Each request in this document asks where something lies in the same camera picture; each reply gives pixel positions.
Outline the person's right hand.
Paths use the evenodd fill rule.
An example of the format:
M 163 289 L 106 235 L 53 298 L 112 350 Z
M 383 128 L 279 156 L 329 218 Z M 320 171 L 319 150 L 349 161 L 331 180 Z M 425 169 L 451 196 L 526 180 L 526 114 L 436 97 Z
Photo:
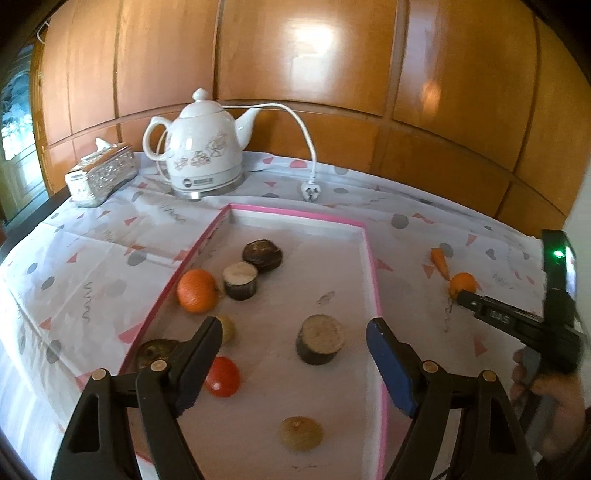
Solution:
M 548 374 L 538 376 L 530 387 L 524 379 L 528 373 L 523 364 L 524 349 L 513 355 L 516 366 L 512 372 L 510 399 L 514 404 L 528 393 L 554 401 L 554 413 L 546 428 L 545 437 L 536 451 L 544 460 L 554 461 L 566 455 L 582 437 L 586 425 L 584 390 L 578 372 L 570 375 Z

